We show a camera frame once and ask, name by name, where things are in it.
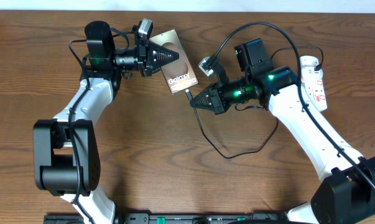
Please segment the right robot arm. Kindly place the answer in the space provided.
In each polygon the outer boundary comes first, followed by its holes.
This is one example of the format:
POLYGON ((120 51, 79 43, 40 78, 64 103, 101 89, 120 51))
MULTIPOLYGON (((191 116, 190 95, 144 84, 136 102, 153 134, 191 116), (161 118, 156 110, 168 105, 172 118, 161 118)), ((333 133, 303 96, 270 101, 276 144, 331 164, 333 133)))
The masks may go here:
POLYGON ((218 81, 190 97, 191 107, 226 112, 231 105, 258 100, 291 132, 313 164, 320 186, 312 199, 284 213, 289 223, 358 223, 375 216, 375 157, 348 144, 310 100, 289 67, 247 72, 218 81))

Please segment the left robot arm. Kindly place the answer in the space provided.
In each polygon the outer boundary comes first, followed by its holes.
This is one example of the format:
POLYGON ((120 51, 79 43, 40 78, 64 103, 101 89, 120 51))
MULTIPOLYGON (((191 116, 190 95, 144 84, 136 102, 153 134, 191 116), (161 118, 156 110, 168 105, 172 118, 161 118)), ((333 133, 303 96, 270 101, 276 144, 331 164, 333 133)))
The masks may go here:
POLYGON ((179 54, 150 41, 153 23, 141 20, 129 32, 104 21, 85 27, 88 52, 78 58, 80 87, 52 119, 33 127, 35 184, 70 203, 74 215, 46 215, 45 223, 123 223, 124 215, 100 187, 101 163, 95 125, 115 99, 122 80, 143 77, 176 61, 179 54))

